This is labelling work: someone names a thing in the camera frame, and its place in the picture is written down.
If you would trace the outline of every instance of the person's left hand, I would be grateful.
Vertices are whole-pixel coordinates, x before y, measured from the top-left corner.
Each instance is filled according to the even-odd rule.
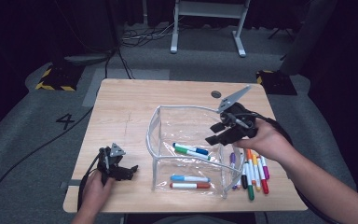
[[[87,180],[80,209],[85,208],[92,214],[98,214],[110,195],[113,182],[115,179],[109,177],[103,185],[102,173],[95,170]]]

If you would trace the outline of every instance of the white stand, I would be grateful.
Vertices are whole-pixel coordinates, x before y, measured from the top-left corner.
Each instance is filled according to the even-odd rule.
[[[205,3],[205,2],[187,2],[176,0],[174,25],[172,33],[171,53],[178,50],[178,22],[179,15],[184,16],[202,16],[202,17],[219,17],[240,19],[237,31],[233,31],[235,44],[241,57],[245,57],[245,49],[241,42],[241,31],[248,12],[250,0],[246,0],[244,5],[222,4],[222,3]]]

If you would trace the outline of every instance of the green marker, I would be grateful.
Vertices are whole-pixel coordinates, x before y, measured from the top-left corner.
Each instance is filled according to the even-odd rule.
[[[181,147],[176,147],[176,148],[175,148],[175,151],[176,151],[176,152],[183,153],[183,154],[186,154],[186,155],[199,157],[199,158],[205,159],[205,160],[207,160],[207,161],[209,161],[209,160],[211,159],[210,156],[203,155],[203,154],[199,154],[199,153],[197,153],[197,152],[190,151],[190,150],[187,150],[187,149],[181,148]]]
[[[245,169],[246,169],[246,179],[248,181],[248,194],[249,194],[249,200],[253,201],[255,199],[255,194],[253,192],[253,185],[252,185],[252,180],[249,174],[249,162],[246,162],[245,164]]]

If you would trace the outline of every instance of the black curtain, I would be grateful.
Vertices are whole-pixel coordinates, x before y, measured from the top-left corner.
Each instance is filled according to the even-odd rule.
[[[158,26],[161,22],[173,23],[175,0],[146,0],[147,24]]]
[[[23,8],[0,0],[0,121],[27,93],[24,80],[48,62]]]
[[[124,21],[128,25],[144,23],[143,0],[119,0],[119,5],[123,9]]]
[[[298,31],[307,8],[308,0],[251,0],[243,27]]]
[[[358,190],[358,1],[338,1],[300,74],[310,80],[310,99],[330,125]]]

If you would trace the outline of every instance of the black cable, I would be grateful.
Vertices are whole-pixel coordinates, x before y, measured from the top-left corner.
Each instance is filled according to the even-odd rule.
[[[95,157],[94,161],[92,161],[91,165],[89,166],[89,169],[87,170],[87,172],[84,174],[83,178],[81,179],[80,182],[80,186],[79,186],[79,192],[77,194],[77,211],[80,210],[81,204],[83,203],[83,191],[84,188],[86,187],[86,183],[87,180],[89,179],[89,175],[91,174],[92,167],[94,166],[95,162],[98,160],[98,158],[100,158],[102,152],[100,151],[100,153],[98,153],[98,155]]]
[[[110,59],[113,57],[113,52],[110,53],[110,55],[108,56],[106,63],[105,63],[105,78],[107,78],[107,65],[109,64]]]
[[[145,44],[149,43],[152,40],[159,40],[161,38],[164,38],[166,35],[169,35],[169,31],[172,29],[173,28],[172,28],[172,24],[171,24],[164,28],[146,29],[140,35],[138,35],[138,33],[135,30],[128,30],[128,31],[125,31],[123,34],[121,45],[124,47],[129,47],[129,48],[141,47],[141,46],[144,46]],[[136,39],[135,43],[131,43],[130,40],[132,40],[132,39]]]
[[[49,140],[48,142],[46,142],[45,144],[43,144],[42,146],[38,147],[37,149],[35,149],[34,151],[31,151],[30,153],[28,153],[26,156],[24,156],[21,160],[19,160],[18,162],[16,162],[14,165],[12,165],[6,172],[4,175],[1,176],[0,178],[0,184],[1,182],[7,177],[7,175],[14,169],[16,168],[20,163],[22,163],[23,161],[25,161],[26,159],[28,159],[29,157],[31,157],[32,155],[34,155],[37,151],[39,151],[40,149],[42,149],[43,147],[48,146],[49,144],[51,144],[52,142],[54,142],[55,140],[59,139],[60,137],[62,137],[63,135],[65,135],[66,133],[68,133],[69,131],[71,131],[73,128],[75,128],[75,126],[80,123],[80,121],[82,121],[91,111],[92,111],[93,107],[85,114],[83,115],[82,118],[80,118],[80,120],[78,120],[74,125],[72,125],[71,127],[69,127],[66,131],[64,131],[63,133],[60,133],[59,135],[57,135],[56,137],[54,137],[53,139]]]
[[[234,116],[251,116],[251,117],[255,117],[257,119],[262,119],[266,122],[268,122],[269,124],[272,125],[272,127],[274,127],[278,133],[280,133],[281,135],[283,135],[284,138],[286,138],[286,140],[290,143],[290,145],[293,144],[292,138],[290,137],[289,133],[286,132],[286,130],[281,126],[280,123],[278,123],[278,121],[274,120],[274,119],[270,119],[270,118],[266,118],[256,112],[250,111],[249,113],[239,113],[239,114],[234,114]]]
[[[132,74],[132,71],[130,70],[130,68],[127,65],[127,62],[123,59],[123,56],[121,55],[120,48],[117,49],[117,53],[118,53],[118,56],[120,57],[121,62],[123,63],[123,67],[126,70],[128,78],[135,79],[135,77]]]

